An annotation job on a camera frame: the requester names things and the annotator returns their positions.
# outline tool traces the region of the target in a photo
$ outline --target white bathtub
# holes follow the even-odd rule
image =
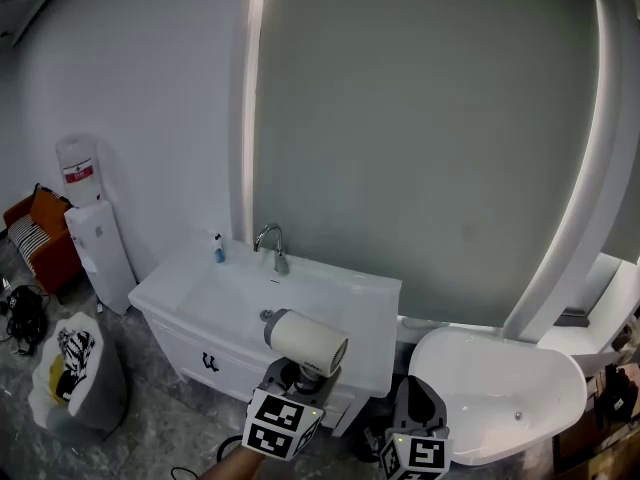
[[[409,374],[444,400],[452,460],[469,466],[508,457],[570,427],[587,399],[571,357],[461,329],[427,334]]]

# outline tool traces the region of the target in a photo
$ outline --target faucet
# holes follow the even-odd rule
[[[282,229],[278,224],[271,223],[267,224],[262,228],[262,231],[258,233],[256,237],[256,241],[253,243],[253,250],[258,252],[260,250],[260,244],[262,243],[262,239],[267,236],[269,231],[275,231],[278,233],[278,240],[276,241],[276,248],[273,251],[275,257],[275,271],[281,276],[286,276],[289,273],[289,265],[287,265],[287,258],[284,255],[284,247],[282,245]]]

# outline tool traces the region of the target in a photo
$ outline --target clothes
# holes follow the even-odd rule
[[[58,389],[58,384],[60,383],[60,377],[62,377],[62,373],[64,372],[64,356],[59,354],[53,364],[49,368],[49,392],[53,399],[59,404],[66,404],[67,401],[64,398],[60,398],[56,395],[56,390]]]
[[[58,381],[56,395],[69,401],[78,383],[87,376],[87,361],[95,340],[88,332],[69,332],[63,328],[58,333],[58,344],[64,355],[64,372]]]

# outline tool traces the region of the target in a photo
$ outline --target black cable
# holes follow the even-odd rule
[[[181,468],[180,466],[176,466],[175,468],[171,468],[171,478],[173,478],[173,480],[178,480],[176,478],[176,476],[173,474],[174,471],[186,471],[187,473],[191,473],[193,475],[194,478],[198,478],[198,475],[196,475],[193,471],[191,471],[190,469],[187,468]]]
[[[31,287],[40,291],[40,288],[33,285],[18,286],[11,292],[6,304],[12,313],[7,323],[7,334],[18,342],[23,339],[29,345],[27,350],[18,349],[18,354],[21,355],[33,355],[36,345],[42,341],[47,330],[44,308],[49,300],[43,305],[43,296]]]
[[[229,439],[226,439],[225,441],[222,442],[222,444],[218,448],[218,454],[216,455],[216,462],[220,462],[222,460],[222,454],[224,452],[224,449],[234,441],[242,441],[242,435],[231,436]]]

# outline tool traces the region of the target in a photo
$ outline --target orange chair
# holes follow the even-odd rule
[[[31,196],[4,212],[9,238],[49,294],[82,270],[64,220],[71,206],[67,199],[38,184]]]

